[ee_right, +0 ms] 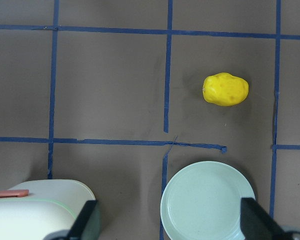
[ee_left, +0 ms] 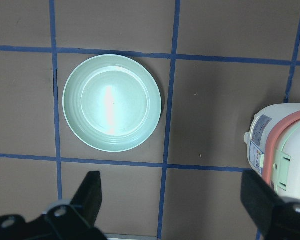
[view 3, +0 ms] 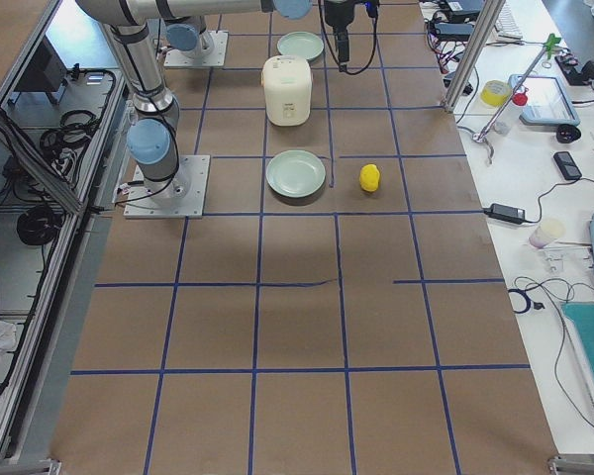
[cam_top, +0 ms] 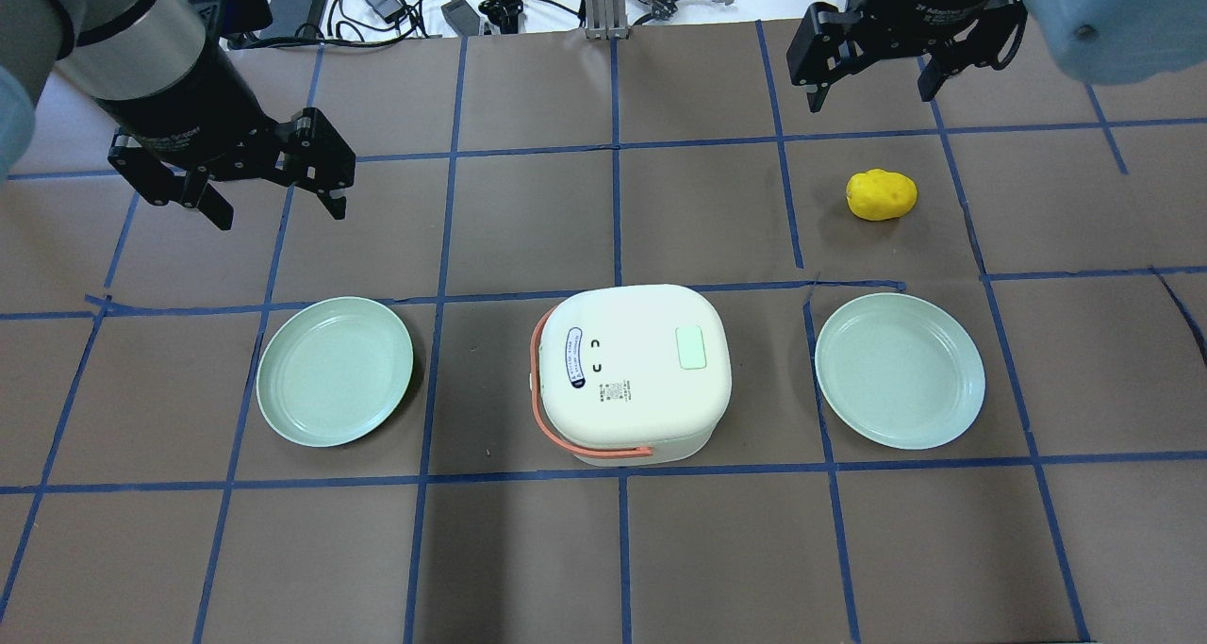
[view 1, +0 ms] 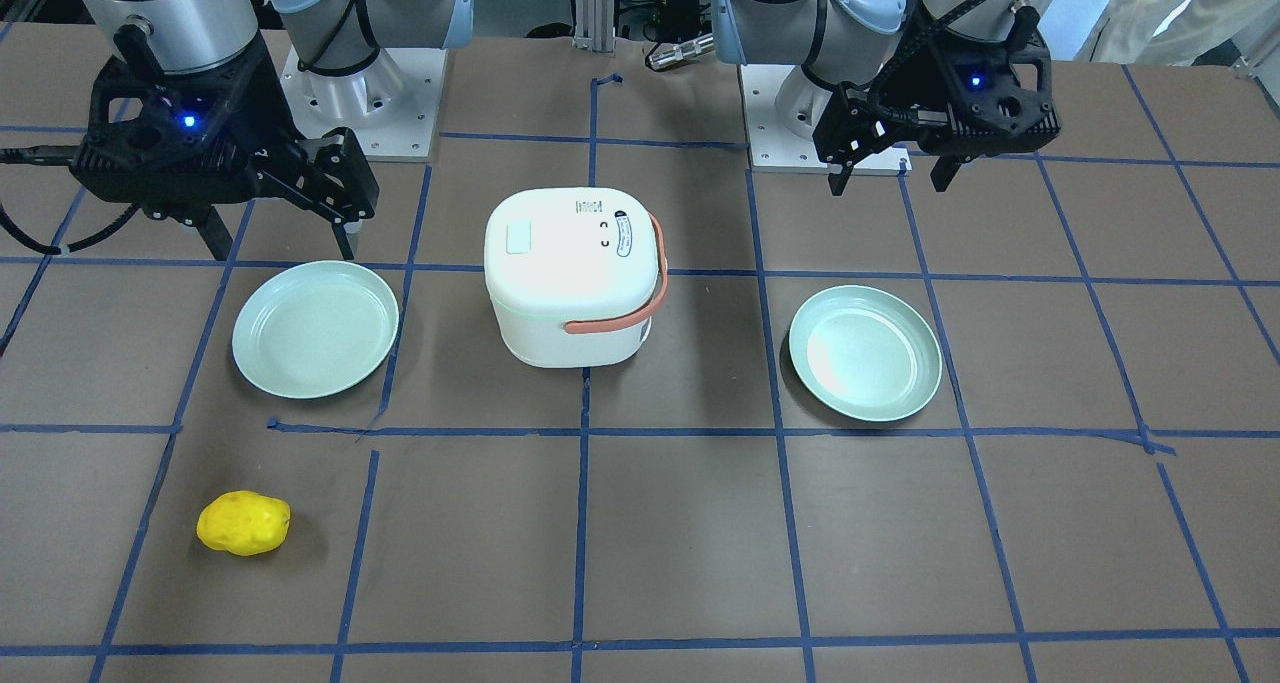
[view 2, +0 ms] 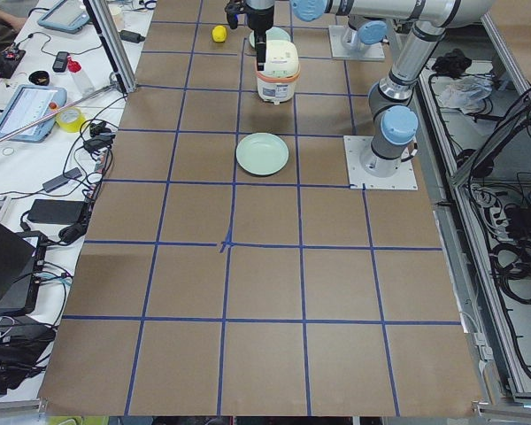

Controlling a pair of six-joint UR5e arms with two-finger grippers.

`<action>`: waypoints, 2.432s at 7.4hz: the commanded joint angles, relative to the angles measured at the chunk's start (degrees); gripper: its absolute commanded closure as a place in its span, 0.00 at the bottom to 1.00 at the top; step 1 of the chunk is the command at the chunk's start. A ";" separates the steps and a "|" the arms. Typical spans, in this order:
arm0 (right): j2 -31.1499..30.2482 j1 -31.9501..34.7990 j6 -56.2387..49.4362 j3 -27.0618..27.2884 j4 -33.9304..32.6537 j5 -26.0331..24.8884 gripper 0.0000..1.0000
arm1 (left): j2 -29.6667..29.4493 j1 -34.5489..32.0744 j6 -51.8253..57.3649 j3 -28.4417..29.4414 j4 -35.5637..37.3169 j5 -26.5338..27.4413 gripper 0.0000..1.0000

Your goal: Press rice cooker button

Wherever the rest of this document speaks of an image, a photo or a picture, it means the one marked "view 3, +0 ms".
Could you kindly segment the green plate near arm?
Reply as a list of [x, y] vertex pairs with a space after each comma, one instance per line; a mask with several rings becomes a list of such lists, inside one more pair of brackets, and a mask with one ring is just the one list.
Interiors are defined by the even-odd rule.
[[314, 33], [291, 32], [278, 40], [277, 50], [282, 55], [300, 56], [312, 62], [324, 52], [324, 43]]
[[316, 193], [324, 184], [326, 168], [322, 160], [307, 150], [285, 150], [267, 164], [265, 180], [280, 196], [299, 199]]

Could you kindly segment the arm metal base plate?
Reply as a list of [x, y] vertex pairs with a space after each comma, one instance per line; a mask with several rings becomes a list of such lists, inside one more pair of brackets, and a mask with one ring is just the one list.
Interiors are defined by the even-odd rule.
[[143, 172], [136, 165], [134, 180], [142, 184], [133, 186], [127, 197], [124, 217], [127, 219], [201, 219], [210, 172], [209, 155], [181, 155], [179, 169], [167, 187], [157, 193], [155, 183], [145, 181]]
[[166, 33], [168, 41], [164, 66], [167, 68], [222, 67], [226, 59], [229, 33], [192, 28], [172, 27]]

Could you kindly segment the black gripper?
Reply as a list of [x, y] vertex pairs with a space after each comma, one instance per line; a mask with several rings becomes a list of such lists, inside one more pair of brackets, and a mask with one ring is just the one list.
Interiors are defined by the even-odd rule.
[[349, 61], [349, 38], [347, 27], [354, 21], [354, 0], [324, 0], [324, 21], [334, 30], [335, 46], [339, 63]]

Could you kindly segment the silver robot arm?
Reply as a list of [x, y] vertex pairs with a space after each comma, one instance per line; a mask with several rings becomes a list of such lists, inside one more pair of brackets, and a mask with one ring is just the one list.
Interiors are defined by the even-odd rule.
[[202, 57], [212, 52], [215, 47], [204, 16], [166, 20], [165, 25], [169, 44], [184, 55]]
[[77, 5], [101, 25], [133, 91], [137, 112], [163, 122], [166, 112], [178, 105], [157, 64], [149, 20], [201, 22], [207, 15], [252, 12], [277, 12], [286, 19], [298, 20], [312, 8], [310, 1], [79, 1]]

